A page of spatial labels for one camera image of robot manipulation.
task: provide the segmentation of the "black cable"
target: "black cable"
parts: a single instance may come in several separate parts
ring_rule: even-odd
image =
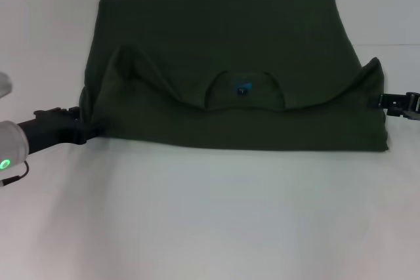
[[[9,185],[11,183],[17,182],[18,180],[21,180],[21,179],[23,179],[23,177],[25,177],[26,175],[28,175],[28,173],[29,173],[29,164],[26,161],[24,161],[24,163],[26,165],[26,172],[23,175],[20,175],[20,176],[13,176],[13,177],[6,178],[4,180],[0,180],[0,187],[1,186],[7,186],[7,185]]]

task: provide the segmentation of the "green t-shirt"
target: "green t-shirt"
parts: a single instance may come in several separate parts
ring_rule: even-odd
[[[381,93],[335,0],[100,0],[80,105],[115,138],[385,151]]]

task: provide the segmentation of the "white table surface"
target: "white table surface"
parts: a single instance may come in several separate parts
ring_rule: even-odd
[[[420,92],[419,0],[337,0],[387,91]],[[98,0],[0,0],[0,120],[77,104]],[[420,123],[386,153],[222,151],[95,139],[29,156],[0,190],[0,279],[420,276]],[[19,174],[16,166],[0,176]]]

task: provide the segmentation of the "dark green cloth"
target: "dark green cloth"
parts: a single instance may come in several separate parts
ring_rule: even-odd
[[[335,0],[100,0],[80,105],[115,138],[384,151],[382,92]]]

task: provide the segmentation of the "green led light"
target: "green led light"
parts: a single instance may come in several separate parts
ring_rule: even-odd
[[[0,163],[0,170],[6,169],[10,165],[10,163],[11,163],[11,160],[3,160]]]

